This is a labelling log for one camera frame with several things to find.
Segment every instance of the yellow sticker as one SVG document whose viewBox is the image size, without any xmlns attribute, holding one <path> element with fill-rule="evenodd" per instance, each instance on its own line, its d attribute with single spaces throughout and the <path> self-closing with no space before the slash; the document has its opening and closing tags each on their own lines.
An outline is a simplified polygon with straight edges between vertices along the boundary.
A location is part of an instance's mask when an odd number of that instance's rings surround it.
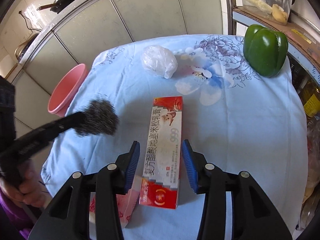
<svg viewBox="0 0 320 240">
<path fill-rule="evenodd" d="M 301 32 L 295 30 L 295 29 L 292 29 L 291 31 L 293 31 L 294 33 L 298 34 L 301 38 L 303 38 L 307 43 L 311 44 L 312 41 L 309 40 L 305 35 L 303 35 Z"/>
<path fill-rule="evenodd" d="M 315 94 L 305 103 L 303 106 L 304 111 L 309 117 L 314 117 L 316 113 L 320 110 L 320 101 Z"/>
</svg>

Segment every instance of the bell pepper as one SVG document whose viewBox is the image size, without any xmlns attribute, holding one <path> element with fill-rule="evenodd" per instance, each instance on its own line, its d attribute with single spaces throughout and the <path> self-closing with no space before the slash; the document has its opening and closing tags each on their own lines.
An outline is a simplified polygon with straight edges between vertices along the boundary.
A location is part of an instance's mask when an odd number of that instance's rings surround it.
<svg viewBox="0 0 320 240">
<path fill-rule="evenodd" d="M 278 75 L 288 52 L 288 39 L 261 25 L 250 25 L 244 36 L 243 54 L 250 66 L 261 76 Z"/>
</svg>

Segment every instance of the wooden handle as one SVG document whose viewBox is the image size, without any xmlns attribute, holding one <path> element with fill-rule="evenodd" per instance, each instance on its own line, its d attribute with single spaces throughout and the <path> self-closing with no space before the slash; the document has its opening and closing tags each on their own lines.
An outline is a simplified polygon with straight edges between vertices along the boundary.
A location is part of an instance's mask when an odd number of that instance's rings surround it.
<svg viewBox="0 0 320 240">
<path fill-rule="evenodd" d="M 57 6 L 59 4 L 57 3 L 51 3 L 51 4 L 46 4 L 46 5 L 43 5 L 43 6 L 40 6 L 37 11 L 41 11 L 41 10 L 44 10 L 44 9 L 48 9 L 48 8 L 51 8 L 53 6 Z"/>
</svg>

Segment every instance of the metal pin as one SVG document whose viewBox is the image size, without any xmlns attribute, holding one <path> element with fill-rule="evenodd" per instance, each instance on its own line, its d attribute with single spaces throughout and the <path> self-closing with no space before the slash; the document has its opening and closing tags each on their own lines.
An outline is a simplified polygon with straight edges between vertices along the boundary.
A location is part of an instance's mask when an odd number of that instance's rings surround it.
<svg viewBox="0 0 320 240">
<path fill-rule="evenodd" d="M 80 173 L 79 171 L 76 171 L 76 172 L 74 172 L 74 173 L 72 174 L 72 177 L 73 177 L 74 179 L 79 179 L 79 178 L 81 177 L 81 173 Z"/>
<path fill-rule="evenodd" d="M 240 175 L 241 175 L 241 177 L 243 177 L 243 178 L 248 178 L 248 177 L 250 176 L 250 174 L 249 174 L 247 171 L 242 171 L 242 172 L 240 173 Z"/>
<path fill-rule="evenodd" d="M 115 170 L 116 168 L 117 168 L 117 165 L 114 164 L 114 163 L 111 163 L 111 164 L 109 164 L 109 165 L 107 166 L 107 169 L 108 169 L 109 171 L 113 171 L 113 170 Z"/>
<path fill-rule="evenodd" d="M 204 167 L 209 171 L 214 169 L 214 165 L 212 163 L 207 163 Z"/>
</svg>

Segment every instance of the pink plastic basin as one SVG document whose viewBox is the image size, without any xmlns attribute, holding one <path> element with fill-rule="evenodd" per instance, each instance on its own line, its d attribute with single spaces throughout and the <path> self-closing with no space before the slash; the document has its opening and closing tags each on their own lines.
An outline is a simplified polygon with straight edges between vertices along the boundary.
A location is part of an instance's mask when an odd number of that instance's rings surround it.
<svg viewBox="0 0 320 240">
<path fill-rule="evenodd" d="M 71 69 L 55 87 L 48 103 L 48 112 L 64 117 L 79 87 L 88 75 L 85 64 Z"/>
</svg>

